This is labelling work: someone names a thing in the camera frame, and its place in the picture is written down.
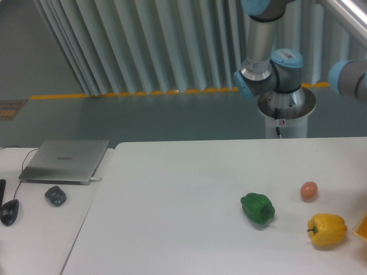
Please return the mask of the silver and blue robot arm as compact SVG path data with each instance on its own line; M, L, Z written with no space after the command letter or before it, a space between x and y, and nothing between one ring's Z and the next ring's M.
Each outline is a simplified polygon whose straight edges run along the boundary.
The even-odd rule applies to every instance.
M233 74L246 98L268 91L296 92L301 84L302 55L293 49L272 50L277 21L289 1L242 1L250 21L247 55ZM318 1L362 46L366 46L366 1ZM330 88L359 102L366 102L366 61L339 61L330 69Z

